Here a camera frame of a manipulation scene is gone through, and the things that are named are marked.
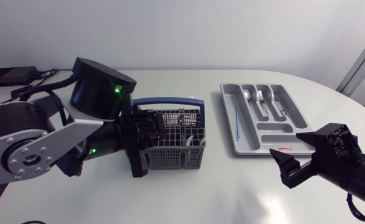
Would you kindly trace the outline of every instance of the spoon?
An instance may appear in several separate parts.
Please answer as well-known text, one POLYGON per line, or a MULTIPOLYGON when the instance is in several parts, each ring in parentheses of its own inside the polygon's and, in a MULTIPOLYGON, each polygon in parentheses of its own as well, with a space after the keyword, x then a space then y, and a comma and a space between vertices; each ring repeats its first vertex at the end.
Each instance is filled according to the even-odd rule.
POLYGON ((250 94, 249 90, 244 90, 244 95, 247 101, 249 101, 252 98, 252 95, 250 94))

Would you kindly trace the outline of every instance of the basket handle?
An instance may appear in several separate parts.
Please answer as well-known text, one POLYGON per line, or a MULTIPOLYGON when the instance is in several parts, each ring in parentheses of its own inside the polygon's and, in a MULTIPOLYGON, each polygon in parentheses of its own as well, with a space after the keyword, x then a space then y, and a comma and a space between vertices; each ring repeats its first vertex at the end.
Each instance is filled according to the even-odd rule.
POLYGON ((149 97, 134 99, 133 105, 149 105, 158 103, 172 103, 181 105, 198 106, 201 111, 201 128, 205 128, 205 103, 203 100, 181 98, 181 97, 149 97))

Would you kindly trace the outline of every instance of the cutlery tray compartment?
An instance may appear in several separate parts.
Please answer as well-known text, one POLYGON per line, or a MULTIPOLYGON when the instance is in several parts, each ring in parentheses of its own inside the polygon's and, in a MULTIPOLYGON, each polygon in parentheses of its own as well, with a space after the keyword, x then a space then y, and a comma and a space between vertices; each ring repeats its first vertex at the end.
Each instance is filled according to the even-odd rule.
POLYGON ((293 155, 314 152, 296 138, 311 128, 283 85, 221 83, 220 88, 236 154, 270 154, 270 148, 293 155))

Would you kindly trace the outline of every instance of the metal bolt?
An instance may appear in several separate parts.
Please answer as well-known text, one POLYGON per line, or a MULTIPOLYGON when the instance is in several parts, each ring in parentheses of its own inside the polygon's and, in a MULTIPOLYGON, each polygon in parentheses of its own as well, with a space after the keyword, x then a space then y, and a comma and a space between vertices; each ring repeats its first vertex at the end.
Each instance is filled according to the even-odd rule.
POLYGON ((28 152, 29 152, 29 149, 28 148, 24 148, 24 149, 22 149, 22 151, 21 151, 23 154, 27 154, 28 152))
POLYGON ((12 144, 14 142, 15 142, 15 140, 13 138, 7 138, 7 143, 8 144, 12 144))
POLYGON ((9 163, 10 163, 10 165, 14 166, 18 163, 18 161, 16 159, 13 159, 9 163))

